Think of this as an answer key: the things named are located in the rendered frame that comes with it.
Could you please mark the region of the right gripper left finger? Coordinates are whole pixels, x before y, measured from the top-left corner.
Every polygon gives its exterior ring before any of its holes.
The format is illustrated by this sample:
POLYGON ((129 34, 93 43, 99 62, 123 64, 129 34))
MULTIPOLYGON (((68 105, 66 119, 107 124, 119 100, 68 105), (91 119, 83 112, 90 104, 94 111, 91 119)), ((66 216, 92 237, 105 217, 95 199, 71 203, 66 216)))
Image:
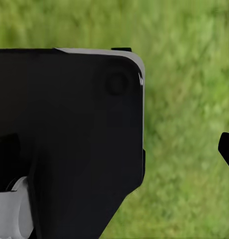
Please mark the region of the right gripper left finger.
POLYGON ((0 184, 21 151, 16 132, 0 136, 0 184))

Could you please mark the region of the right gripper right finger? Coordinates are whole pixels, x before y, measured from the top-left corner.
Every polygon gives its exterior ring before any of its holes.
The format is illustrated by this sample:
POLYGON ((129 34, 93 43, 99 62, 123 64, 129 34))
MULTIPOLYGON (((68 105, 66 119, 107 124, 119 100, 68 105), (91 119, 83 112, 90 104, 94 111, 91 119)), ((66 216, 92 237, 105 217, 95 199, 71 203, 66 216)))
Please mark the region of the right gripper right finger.
POLYGON ((223 132, 220 141, 218 150, 222 157, 225 159, 227 164, 229 165, 229 133, 223 132))

